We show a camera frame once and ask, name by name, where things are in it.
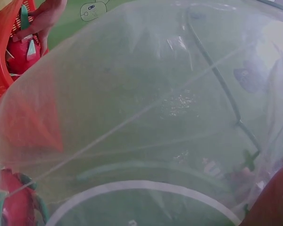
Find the green ground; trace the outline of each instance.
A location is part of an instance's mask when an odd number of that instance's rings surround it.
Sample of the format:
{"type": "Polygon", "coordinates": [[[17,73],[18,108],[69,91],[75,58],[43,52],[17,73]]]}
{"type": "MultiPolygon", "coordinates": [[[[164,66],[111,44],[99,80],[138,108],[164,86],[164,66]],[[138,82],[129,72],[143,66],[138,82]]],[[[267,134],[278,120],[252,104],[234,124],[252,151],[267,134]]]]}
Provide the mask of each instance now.
{"type": "MultiPolygon", "coordinates": [[[[49,48],[55,47],[61,41],[70,37],[78,30],[86,26],[88,23],[92,22],[93,20],[96,20],[97,16],[102,15],[106,11],[110,11],[114,9],[115,7],[125,2],[129,2],[130,0],[102,0],[96,3],[95,1],[96,0],[68,0],[65,12],[63,13],[61,19],[58,21],[55,27],[51,30],[48,40],[49,48]],[[88,3],[94,5],[95,8],[97,8],[97,12],[94,17],[87,18],[87,20],[90,21],[84,21],[80,16],[81,8],[84,4],[88,4],[88,3]]],[[[35,2],[36,5],[38,6],[43,2],[43,0],[36,0],[35,2]]]]}

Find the purple butterfly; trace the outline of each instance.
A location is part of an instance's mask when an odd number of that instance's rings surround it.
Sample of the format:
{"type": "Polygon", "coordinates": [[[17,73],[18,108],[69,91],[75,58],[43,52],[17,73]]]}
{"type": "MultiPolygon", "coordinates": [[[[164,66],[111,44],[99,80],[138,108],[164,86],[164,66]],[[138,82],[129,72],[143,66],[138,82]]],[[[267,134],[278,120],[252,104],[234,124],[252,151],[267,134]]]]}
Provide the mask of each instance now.
{"type": "Polygon", "coordinates": [[[256,93],[265,86],[264,78],[250,61],[244,61],[243,68],[234,69],[233,73],[241,87],[249,93],[256,93]]]}

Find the green floor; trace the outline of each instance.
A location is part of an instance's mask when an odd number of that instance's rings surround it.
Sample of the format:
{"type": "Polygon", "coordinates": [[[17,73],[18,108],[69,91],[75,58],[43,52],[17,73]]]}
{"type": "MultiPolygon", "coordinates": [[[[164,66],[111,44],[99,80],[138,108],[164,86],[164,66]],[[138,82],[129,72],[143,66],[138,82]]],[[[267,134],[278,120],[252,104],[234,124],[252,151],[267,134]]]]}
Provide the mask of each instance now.
{"type": "MultiPolygon", "coordinates": [[[[62,17],[51,30],[48,40],[49,48],[55,47],[61,41],[70,37],[91,21],[96,20],[96,18],[105,12],[129,1],[130,0],[98,0],[96,2],[96,0],[68,0],[67,7],[62,17]],[[93,15],[90,14],[86,17],[81,16],[88,11],[88,7],[93,7],[93,15]]],[[[37,6],[42,2],[44,2],[44,0],[35,0],[37,6]]]]}

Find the cartoon drawing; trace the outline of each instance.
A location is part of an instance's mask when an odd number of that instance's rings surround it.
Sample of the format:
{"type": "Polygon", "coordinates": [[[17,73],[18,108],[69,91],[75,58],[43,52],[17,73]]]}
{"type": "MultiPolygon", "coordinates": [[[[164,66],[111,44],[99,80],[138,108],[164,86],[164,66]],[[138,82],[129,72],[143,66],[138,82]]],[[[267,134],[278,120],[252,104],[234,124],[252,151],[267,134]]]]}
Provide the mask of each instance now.
{"type": "Polygon", "coordinates": [[[95,0],[94,3],[85,3],[81,7],[81,19],[91,21],[107,12],[106,4],[109,0],[95,0]]]}

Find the mosquito net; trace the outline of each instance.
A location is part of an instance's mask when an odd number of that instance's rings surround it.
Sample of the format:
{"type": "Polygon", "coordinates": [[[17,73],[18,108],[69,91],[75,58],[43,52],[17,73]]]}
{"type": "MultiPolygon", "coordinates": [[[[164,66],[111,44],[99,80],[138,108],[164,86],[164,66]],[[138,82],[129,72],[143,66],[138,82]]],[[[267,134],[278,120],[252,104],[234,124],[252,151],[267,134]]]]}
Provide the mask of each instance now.
{"type": "Polygon", "coordinates": [[[1,98],[0,166],[33,179],[5,197],[37,183],[48,226],[238,225],[283,166],[283,11],[107,12],[1,98]]]}

